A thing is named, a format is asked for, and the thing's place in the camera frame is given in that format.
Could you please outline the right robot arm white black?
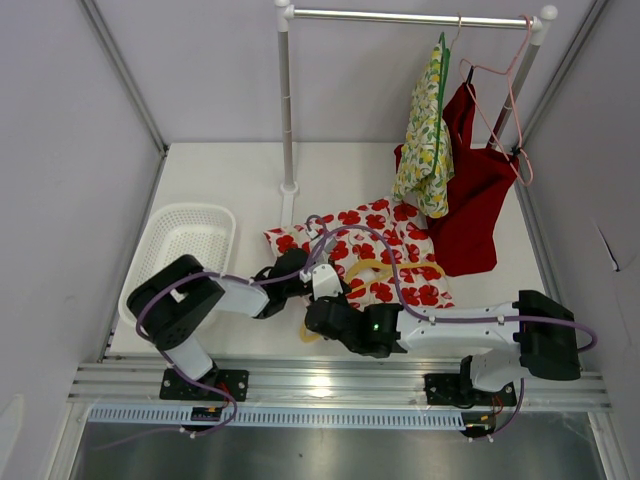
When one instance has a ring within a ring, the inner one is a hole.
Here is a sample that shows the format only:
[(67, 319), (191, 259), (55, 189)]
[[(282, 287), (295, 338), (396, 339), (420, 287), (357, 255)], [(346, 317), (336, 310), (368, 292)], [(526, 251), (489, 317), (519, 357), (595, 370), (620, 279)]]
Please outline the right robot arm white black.
[(308, 307), (305, 327), (348, 351), (385, 359), (431, 347), (464, 348), (458, 395), (479, 403), (514, 380), (574, 381), (581, 376), (573, 313), (535, 290), (514, 302), (474, 309), (410, 311), (400, 304), (358, 310), (342, 296)]

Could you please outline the red flower print cloth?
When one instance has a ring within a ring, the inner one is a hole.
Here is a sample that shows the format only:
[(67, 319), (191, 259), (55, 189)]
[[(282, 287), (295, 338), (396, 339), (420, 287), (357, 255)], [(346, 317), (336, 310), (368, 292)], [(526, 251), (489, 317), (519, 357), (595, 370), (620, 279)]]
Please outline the red flower print cloth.
[[(410, 258), (409, 241), (404, 238), (407, 227), (414, 224), (426, 226), (421, 212), (411, 204), (383, 197), (371, 203), (348, 210), (329, 213), (320, 220), (308, 224), (281, 226), (264, 232), (264, 236), (275, 256), (283, 255), (291, 248), (310, 251), (310, 240), (318, 232), (331, 231), (338, 227), (353, 225), (353, 230), (342, 231), (334, 239), (336, 246), (329, 255), (338, 275), (344, 280), (346, 272), (359, 260), (374, 259), (390, 265), (394, 274), (383, 282), (376, 282), (367, 289), (356, 288), (368, 283), (372, 271), (363, 271), (353, 278), (351, 292), (347, 295), (351, 306), (363, 310), (374, 304), (398, 303), (402, 295), (406, 303), (420, 308), (450, 308), (454, 300), (447, 282), (432, 268), (417, 268), (399, 271), (400, 263), (434, 262), (426, 258), (433, 251), (430, 243), (416, 248), (416, 260)], [(372, 229), (370, 233), (358, 229), (363, 225)]]

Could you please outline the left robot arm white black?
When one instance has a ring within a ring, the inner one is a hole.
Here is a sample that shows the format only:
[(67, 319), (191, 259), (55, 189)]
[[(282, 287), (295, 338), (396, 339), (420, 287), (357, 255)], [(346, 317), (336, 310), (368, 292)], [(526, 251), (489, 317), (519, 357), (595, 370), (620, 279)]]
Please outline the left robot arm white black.
[(196, 338), (212, 312), (265, 319), (279, 313), (287, 300), (311, 293), (300, 279), (309, 254), (293, 248), (251, 279), (208, 272), (186, 254), (134, 289), (125, 300), (136, 333), (182, 372), (182, 388), (197, 400), (216, 390), (217, 366)]

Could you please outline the lemon print skirt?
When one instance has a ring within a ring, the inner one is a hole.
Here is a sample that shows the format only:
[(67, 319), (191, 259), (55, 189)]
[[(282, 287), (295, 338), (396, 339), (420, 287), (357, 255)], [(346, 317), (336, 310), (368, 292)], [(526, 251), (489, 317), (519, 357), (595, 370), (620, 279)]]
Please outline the lemon print skirt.
[(454, 177), (452, 141), (444, 117), (442, 158), (434, 159), (441, 57), (437, 43), (412, 90), (405, 139), (392, 186), (395, 199), (412, 197), (418, 209), (432, 219), (448, 214), (447, 185)]

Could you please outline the green plastic hanger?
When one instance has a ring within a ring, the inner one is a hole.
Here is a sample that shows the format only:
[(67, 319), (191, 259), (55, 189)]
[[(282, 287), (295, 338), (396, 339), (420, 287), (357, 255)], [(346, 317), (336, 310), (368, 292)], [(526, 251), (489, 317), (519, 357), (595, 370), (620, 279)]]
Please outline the green plastic hanger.
[(440, 57), (440, 68), (439, 68), (439, 84), (438, 84), (438, 93), (437, 93), (437, 120), (436, 120), (436, 138), (435, 138), (435, 155), (434, 159), (436, 161), (442, 158), (442, 125), (444, 124), (443, 120), (443, 111), (445, 105), (445, 90), (446, 84), (449, 75), (449, 65), (451, 58), (451, 50), (457, 41), (460, 30), (461, 30), (461, 16), (458, 16), (458, 30), (455, 38), (451, 41), (450, 44), (446, 41), (445, 32), (442, 31), (440, 33), (437, 45), (440, 47), (441, 57)]

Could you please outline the yellow plastic hanger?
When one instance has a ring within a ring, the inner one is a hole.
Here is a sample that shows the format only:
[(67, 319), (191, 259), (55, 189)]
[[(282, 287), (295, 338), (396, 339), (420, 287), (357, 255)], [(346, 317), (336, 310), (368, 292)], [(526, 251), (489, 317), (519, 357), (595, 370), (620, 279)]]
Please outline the yellow plastic hanger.
[[(401, 270), (412, 270), (417, 268), (432, 268), (434, 269), (441, 277), (445, 277), (445, 271), (435, 262), (414, 262), (414, 263), (400, 263), (396, 265), (399, 271)], [(360, 285), (356, 288), (356, 291), (367, 289), (369, 285), (376, 282), (383, 282), (388, 280), (389, 278), (393, 278), (394, 274), (392, 271), (392, 267), (390, 265), (384, 264), (381, 261), (374, 259), (365, 259), (359, 260), (356, 262), (345, 274), (344, 280), (347, 284), (350, 284), (351, 280), (355, 278), (358, 274), (363, 271), (372, 271), (374, 273), (374, 277), (368, 282)], [(306, 329), (304, 323), (301, 323), (299, 329), (299, 338), (305, 343), (312, 343), (321, 338), (321, 336), (317, 333), (311, 333)]]

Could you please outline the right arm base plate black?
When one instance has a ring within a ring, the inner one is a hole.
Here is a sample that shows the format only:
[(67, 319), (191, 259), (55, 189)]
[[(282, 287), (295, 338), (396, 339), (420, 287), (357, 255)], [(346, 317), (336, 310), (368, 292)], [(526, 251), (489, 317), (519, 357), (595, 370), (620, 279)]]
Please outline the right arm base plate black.
[(507, 406), (517, 404), (515, 387), (507, 384), (497, 392), (463, 387), (459, 374), (431, 373), (424, 376), (424, 391), (430, 406), (451, 406), (471, 409), (476, 406)]

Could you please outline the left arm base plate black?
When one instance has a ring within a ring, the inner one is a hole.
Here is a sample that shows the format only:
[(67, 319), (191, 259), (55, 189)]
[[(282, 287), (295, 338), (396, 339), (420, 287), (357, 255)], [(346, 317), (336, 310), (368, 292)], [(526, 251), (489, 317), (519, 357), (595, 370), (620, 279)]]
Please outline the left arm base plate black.
[[(246, 370), (219, 370), (214, 380), (200, 380), (231, 395), (237, 402), (244, 402), (249, 387), (249, 372)], [(201, 389), (185, 381), (173, 369), (166, 369), (159, 391), (161, 400), (181, 401), (225, 401), (226, 398), (210, 390)]]

